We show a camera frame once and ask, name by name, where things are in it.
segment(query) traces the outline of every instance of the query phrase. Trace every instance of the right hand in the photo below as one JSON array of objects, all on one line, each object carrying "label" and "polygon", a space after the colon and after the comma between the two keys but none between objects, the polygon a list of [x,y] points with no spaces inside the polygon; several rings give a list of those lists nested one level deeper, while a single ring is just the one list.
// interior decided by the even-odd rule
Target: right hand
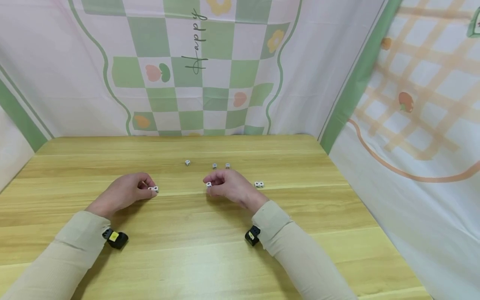
[{"label": "right hand", "polygon": [[264,194],[234,170],[215,170],[204,178],[204,183],[207,182],[212,183],[212,187],[207,188],[210,196],[226,197],[254,214],[268,201]]}]

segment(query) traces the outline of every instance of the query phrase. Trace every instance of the green square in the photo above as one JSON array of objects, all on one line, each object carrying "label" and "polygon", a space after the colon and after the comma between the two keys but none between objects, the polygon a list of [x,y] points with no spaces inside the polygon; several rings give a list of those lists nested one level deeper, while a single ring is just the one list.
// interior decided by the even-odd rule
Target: green square
[{"label": "green square", "polygon": [[204,135],[225,135],[225,129],[204,129]]},{"label": "green square", "polygon": [[113,57],[113,84],[117,87],[145,87],[137,57]]},{"label": "green square", "polygon": [[202,57],[230,60],[233,53],[235,23],[202,21]]},{"label": "green square", "polygon": [[204,87],[204,110],[226,111],[227,108],[227,88]]},{"label": "green square", "polygon": [[159,131],[158,135],[160,135],[160,136],[181,136],[181,130]]},{"label": "green square", "polygon": [[202,61],[172,57],[173,81],[176,87],[202,87]]},{"label": "green square", "polygon": [[181,111],[180,128],[182,130],[197,130],[204,128],[204,112],[199,111]]},{"label": "green square", "polygon": [[247,135],[262,135],[264,133],[264,127],[255,127],[250,125],[245,125],[243,129],[243,134]]},{"label": "green square", "polygon": [[122,0],[82,0],[82,4],[87,14],[125,16]]},{"label": "green square", "polygon": [[245,120],[247,119],[248,108],[241,110],[231,110],[227,111],[227,125],[226,129],[237,128],[239,126],[245,125]]},{"label": "green square", "polygon": [[170,56],[165,18],[128,17],[138,57]]},{"label": "green square", "polygon": [[290,23],[267,25],[265,31],[264,46],[260,59],[264,60],[273,57],[280,50],[280,45],[287,38],[287,30]]},{"label": "green square", "polygon": [[152,111],[178,111],[174,87],[147,88]]},{"label": "green square", "polygon": [[133,129],[144,131],[157,131],[153,112],[134,112]]},{"label": "green square", "polygon": [[232,60],[230,88],[247,88],[255,84],[259,60]]},{"label": "green square", "polygon": [[253,87],[249,106],[263,106],[265,99],[270,95],[273,83],[259,84]]},{"label": "green square", "polygon": [[199,19],[200,0],[163,0],[163,11],[167,18]]},{"label": "green square", "polygon": [[272,0],[237,0],[237,23],[267,24]]}]

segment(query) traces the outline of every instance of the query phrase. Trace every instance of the left hand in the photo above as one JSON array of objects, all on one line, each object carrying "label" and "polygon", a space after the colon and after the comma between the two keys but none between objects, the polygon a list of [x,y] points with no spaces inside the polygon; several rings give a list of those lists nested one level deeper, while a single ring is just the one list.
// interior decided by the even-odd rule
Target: left hand
[{"label": "left hand", "polygon": [[155,197],[157,193],[148,189],[154,186],[155,182],[147,173],[123,175],[115,179],[85,211],[110,219],[117,211],[138,200]]}]

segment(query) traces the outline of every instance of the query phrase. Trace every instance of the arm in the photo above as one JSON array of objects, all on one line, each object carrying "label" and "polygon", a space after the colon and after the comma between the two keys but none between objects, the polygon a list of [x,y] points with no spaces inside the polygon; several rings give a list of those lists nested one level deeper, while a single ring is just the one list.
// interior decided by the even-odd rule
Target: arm
[{"label": "arm", "polygon": [[240,173],[217,170],[205,177],[211,196],[227,197],[254,213],[263,247],[284,267],[304,299],[357,299],[330,257],[273,201],[254,188]]},{"label": "arm", "polygon": [[54,241],[0,300],[68,300],[103,249],[102,233],[115,212],[156,196],[146,173],[116,179],[85,211],[73,215]]}]

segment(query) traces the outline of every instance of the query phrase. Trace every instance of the wood grain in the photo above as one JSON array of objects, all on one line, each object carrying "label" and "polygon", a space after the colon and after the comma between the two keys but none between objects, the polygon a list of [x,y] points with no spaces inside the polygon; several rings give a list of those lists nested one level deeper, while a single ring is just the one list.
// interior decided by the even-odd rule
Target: wood grain
[{"label": "wood grain", "polygon": [[[188,167],[184,161],[189,159]],[[0,294],[72,214],[116,177],[144,171],[159,195],[115,216],[130,236],[106,246],[73,299],[297,299],[281,266],[243,235],[251,215],[205,194],[212,163],[263,181],[361,299],[430,299],[319,144],[307,135],[59,138],[0,194]]]}]

